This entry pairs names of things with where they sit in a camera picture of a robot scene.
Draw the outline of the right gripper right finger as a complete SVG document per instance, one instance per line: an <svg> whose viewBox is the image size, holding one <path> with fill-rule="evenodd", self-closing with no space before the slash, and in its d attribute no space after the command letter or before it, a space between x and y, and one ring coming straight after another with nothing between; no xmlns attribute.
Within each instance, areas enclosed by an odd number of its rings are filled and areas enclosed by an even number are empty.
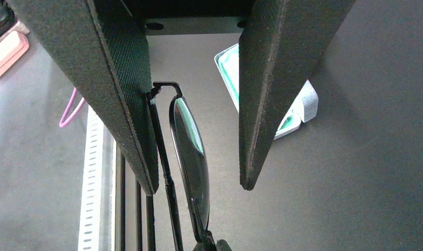
<svg viewBox="0 0 423 251"><path fill-rule="evenodd" d="M220 239L216 243L216 250L217 251L232 251L228 242L224 239Z"/></svg>

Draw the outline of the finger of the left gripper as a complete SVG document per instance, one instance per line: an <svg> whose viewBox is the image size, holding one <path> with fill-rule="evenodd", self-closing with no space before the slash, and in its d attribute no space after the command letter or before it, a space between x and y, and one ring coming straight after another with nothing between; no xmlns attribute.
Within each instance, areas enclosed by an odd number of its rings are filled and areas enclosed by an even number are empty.
<svg viewBox="0 0 423 251"><path fill-rule="evenodd" d="M239 38L240 183L252 190L276 131L353 1L256 1Z"/></svg>

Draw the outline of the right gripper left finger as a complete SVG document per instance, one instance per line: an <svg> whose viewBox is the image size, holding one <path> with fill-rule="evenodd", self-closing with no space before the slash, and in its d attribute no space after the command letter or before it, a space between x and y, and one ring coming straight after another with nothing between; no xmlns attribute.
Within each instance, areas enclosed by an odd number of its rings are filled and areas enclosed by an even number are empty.
<svg viewBox="0 0 423 251"><path fill-rule="evenodd" d="M205 251L203 243L197 243L193 249L193 251Z"/></svg>

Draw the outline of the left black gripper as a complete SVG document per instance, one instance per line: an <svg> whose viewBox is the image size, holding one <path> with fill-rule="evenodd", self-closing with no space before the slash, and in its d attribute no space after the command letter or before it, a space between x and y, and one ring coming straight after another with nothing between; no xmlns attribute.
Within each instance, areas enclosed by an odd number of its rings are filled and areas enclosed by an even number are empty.
<svg viewBox="0 0 423 251"><path fill-rule="evenodd" d="M254 0L124 1L147 36L240 33Z"/></svg>

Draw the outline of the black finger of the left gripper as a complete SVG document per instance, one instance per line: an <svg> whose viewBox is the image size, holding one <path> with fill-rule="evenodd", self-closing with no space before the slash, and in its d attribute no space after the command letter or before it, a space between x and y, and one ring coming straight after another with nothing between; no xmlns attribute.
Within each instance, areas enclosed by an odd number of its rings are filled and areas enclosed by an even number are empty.
<svg viewBox="0 0 423 251"><path fill-rule="evenodd" d="M147 195L159 187L148 41L121 1L9 1L113 135Z"/></svg>

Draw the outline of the blue-grey glasses case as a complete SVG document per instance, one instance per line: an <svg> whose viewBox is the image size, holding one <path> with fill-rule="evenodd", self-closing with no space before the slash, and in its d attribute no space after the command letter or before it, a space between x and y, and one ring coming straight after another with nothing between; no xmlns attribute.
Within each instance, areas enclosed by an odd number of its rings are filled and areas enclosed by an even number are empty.
<svg viewBox="0 0 423 251"><path fill-rule="evenodd" d="M214 57L228 93L239 111L239 45L235 44ZM318 111L318 94L310 81L306 81L291 107L283 117L274 139L299 129L300 125L314 119Z"/></svg>

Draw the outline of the black sunglasses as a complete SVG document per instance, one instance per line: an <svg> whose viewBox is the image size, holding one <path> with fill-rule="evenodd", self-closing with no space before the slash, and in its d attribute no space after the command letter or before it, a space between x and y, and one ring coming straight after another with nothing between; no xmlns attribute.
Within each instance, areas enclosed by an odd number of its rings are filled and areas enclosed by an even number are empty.
<svg viewBox="0 0 423 251"><path fill-rule="evenodd" d="M184 98L180 85L176 82L154 82L153 88L146 93L146 97L163 170L175 250L183 249L179 210L175 183L170 172L155 103L155 97L164 86L171 86L176 90L176 95L170 102L168 115L193 233L202 250L216 250L212 232L208 229L210 216L209 170L199 128Z"/></svg>

